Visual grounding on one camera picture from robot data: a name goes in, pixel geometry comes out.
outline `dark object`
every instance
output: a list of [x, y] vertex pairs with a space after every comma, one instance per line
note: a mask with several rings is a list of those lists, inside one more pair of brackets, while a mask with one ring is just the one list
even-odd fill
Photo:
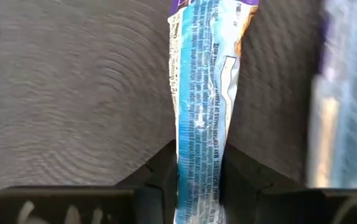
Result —
[[[357, 223], [357, 192], [305, 190], [227, 145], [221, 202], [229, 224]], [[0, 224], [38, 217], [49, 223], [173, 223], [175, 142], [113, 187], [12, 187], [0, 191]]]

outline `blue plastic wrapper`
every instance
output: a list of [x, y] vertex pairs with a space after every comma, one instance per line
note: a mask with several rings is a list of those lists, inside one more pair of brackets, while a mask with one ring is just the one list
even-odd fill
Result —
[[357, 1], [325, 4], [321, 75], [310, 117], [309, 187], [357, 189]]
[[175, 223], [225, 223], [221, 161], [237, 90], [241, 38], [258, 0], [173, 2], [169, 75], [176, 116]]

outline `purple label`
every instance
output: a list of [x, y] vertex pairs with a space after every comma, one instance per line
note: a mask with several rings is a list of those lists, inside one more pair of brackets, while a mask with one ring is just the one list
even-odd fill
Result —
[[[172, 8], [170, 9], [170, 15], [175, 14], [179, 9], [183, 7], [187, 7], [189, 4], [193, 3], [196, 0], [173, 0], [172, 1]], [[245, 4], [251, 6], [259, 5], [259, 0], [237, 0], [243, 2]]]

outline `blurry blue package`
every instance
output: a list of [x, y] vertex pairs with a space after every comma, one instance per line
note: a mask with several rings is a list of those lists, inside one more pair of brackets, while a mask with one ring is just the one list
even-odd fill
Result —
[[357, 189], [357, 1], [325, 3], [325, 50], [313, 84], [307, 184]]
[[174, 0], [169, 75], [176, 117], [175, 223], [225, 223], [221, 161], [237, 90], [241, 39], [258, 0]]

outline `carpet texture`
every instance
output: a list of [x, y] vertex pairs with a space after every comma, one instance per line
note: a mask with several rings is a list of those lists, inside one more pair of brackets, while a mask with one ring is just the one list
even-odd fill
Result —
[[[175, 137], [169, 0], [0, 1], [0, 188], [115, 184]], [[320, 1], [262, 0], [228, 141], [302, 181]]]

